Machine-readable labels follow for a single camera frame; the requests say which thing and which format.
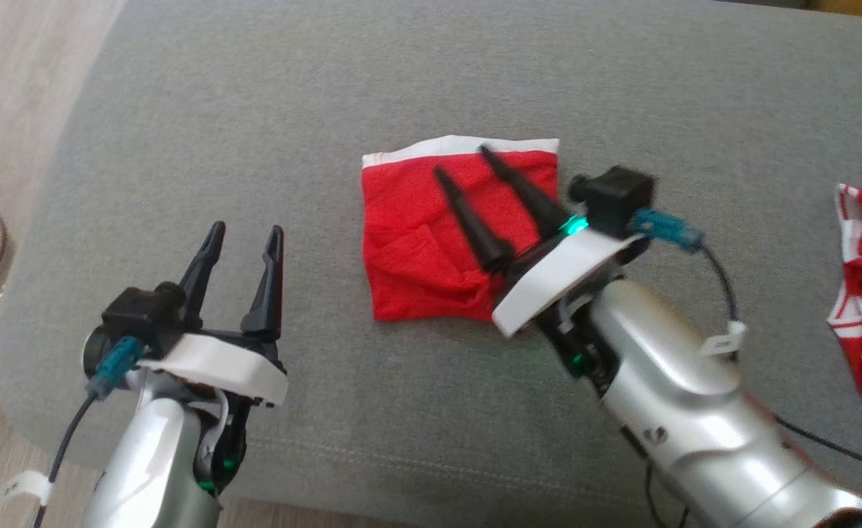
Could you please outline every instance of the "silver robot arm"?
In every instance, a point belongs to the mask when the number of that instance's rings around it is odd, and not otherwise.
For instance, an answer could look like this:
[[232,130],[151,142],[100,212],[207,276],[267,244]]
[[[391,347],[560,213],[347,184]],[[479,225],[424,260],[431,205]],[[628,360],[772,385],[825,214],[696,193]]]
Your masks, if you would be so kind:
[[122,388],[139,400],[95,486],[84,528],[215,527],[217,498],[245,458],[250,410],[283,404],[287,374],[277,358],[283,231],[276,225],[271,231],[264,273],[239,331],[205,330],[199,313],[224,233],[217,221],[179,285],[125,290],[85,344],[82,364],[93,389],[106,381],[101,365],[115,354],[113,343],[136,340],[146,354],[105,384],[102,398]]
[[715,527],[862,527],[862,496],[832,481],[743,387],[736,363],[648,288],[616,280],[589,320],[619,365],[604,408],[666,487]]
[[618,166],[575,178],[569,195],[585,204],[582,217],[485,146],[480,151],[541,239],[516,257],[437,167],[480,267],[507,285],[492,311],[506,337],[534,324],[569,374],[591,384],[649,471],[710,526],[862,528],[862,496],[817,470],[743,387],[730,335],[706,340],[648,288],[624,279],[621,265],[652,238],[690,253],[703,249],[700,232],[650,208],[652,177]]

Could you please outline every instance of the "green led light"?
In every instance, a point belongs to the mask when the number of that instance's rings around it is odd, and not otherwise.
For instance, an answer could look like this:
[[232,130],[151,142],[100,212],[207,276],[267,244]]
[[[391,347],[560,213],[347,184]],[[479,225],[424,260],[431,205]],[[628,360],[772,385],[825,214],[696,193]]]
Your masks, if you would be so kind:
[[558,228],[558,231],[561,231],[567,236],[571,236],[578,231],[585,230],[588,225],[588,220],[586,218],[575,214],[569,218],[568,221],[565,221],[565,223]]

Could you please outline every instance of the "gray couch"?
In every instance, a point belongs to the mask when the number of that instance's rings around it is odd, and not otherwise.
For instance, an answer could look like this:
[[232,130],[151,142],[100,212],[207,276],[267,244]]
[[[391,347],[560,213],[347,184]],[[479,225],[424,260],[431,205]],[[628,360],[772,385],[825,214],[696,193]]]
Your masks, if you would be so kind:
[[[126,285],[177,280],[217,219],[203,317],[236,327],[280,223],[292,387],[252,415],[232,494],[437,526],[649,525],[640,461],[544,341],[371,320],[360,156],[447,133],[558,137],[563,177],[661,177],[660,207],[705,228],[736,281],[750,386],[862,451],[862,397],[825,323],[833,187],[862,186],[862,19],[705,0],[131,0],[18,250],[10,421],[54,449],[98,313]],[[722,328],[701,258],[656,246],[628,273]],[[92,408],[69,458],[103,467],[133,405]],[[862,488],[862,466],[806,447]]]

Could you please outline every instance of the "blue connector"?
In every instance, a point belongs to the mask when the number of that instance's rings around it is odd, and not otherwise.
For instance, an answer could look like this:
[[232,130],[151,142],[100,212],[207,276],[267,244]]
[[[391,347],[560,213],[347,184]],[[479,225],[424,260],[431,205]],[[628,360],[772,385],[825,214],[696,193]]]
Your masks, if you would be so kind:
[[95,368],[95,375],[85,384],[85,392],[94,395],[98,401],[105,401],[121,384],[125,374],[140,361],[143,353],[145,346],[142,342],[134,337],[122,337]]
[[705,234],[688,227],[685,220],[651,208],[640,208],[632,217],[632,230],[649,238],[670,241],[688,253],[698,253]]

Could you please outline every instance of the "white label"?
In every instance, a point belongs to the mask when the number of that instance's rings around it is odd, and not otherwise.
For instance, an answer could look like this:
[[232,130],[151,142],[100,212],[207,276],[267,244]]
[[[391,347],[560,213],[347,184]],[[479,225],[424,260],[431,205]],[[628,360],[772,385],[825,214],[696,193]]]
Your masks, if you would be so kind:
[[740,350],[743,335],[747,333],[747,325],[738,320],[727,321],[727,334],[712,335],[701,346],[701,355],[730,354]]
[[5,505],[15,496],[27,494],[39,497],[39,505],[45,507],[49,503],[51,492],[52,483],[44,474],[27,470],[5,482],[4,487],[1,488],[0,504]]

